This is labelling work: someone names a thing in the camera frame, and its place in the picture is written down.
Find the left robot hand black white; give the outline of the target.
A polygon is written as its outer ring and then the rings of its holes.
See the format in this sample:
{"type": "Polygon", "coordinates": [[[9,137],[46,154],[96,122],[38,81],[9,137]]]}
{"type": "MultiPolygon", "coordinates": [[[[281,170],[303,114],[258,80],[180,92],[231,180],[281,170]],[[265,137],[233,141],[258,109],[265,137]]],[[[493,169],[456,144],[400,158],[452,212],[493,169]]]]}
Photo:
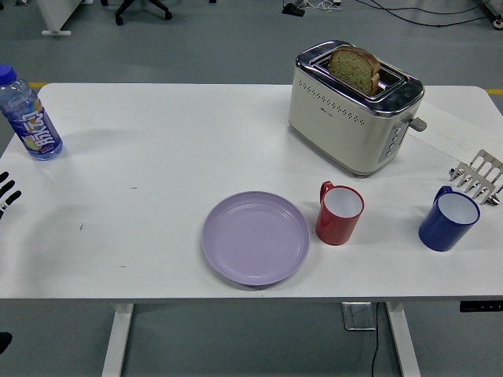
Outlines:
{"type": "Polygon", "coordinates": [[[1,179],[0,218],[3,218],[8,208],[22,196],[22,192],[18,189],[17,183],[10,177],[8,171],[1,172],[0,179],[1,179]]]}

